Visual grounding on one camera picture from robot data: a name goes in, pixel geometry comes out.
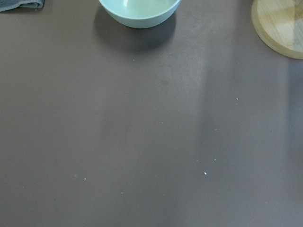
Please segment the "light green bowl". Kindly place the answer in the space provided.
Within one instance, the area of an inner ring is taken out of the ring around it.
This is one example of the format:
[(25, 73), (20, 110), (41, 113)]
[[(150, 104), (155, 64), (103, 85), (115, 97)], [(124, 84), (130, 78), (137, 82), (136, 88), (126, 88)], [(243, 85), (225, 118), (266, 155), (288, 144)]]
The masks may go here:
[(105, 11), (117, 22), (131, 28), (151, 28), (166, 21), (180, 0), (101, 0)]

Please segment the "wooden mug tree stand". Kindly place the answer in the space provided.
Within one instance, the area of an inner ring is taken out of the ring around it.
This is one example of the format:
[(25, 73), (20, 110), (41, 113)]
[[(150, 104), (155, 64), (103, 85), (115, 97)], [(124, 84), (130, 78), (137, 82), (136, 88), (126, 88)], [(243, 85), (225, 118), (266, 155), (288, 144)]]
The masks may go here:
[(303, 58), (303, 2), (255, 0), (251, 19), (260, 39), (281, 55)]

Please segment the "grey folded cloth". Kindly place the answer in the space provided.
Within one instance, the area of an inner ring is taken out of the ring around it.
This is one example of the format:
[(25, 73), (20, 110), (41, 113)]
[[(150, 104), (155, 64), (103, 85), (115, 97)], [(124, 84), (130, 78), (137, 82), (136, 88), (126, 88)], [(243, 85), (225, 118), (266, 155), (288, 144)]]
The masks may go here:
[(45, 0), (0, 0), (0, 11), (8, 11), (16, 8), (40, 9), (44, 6)]

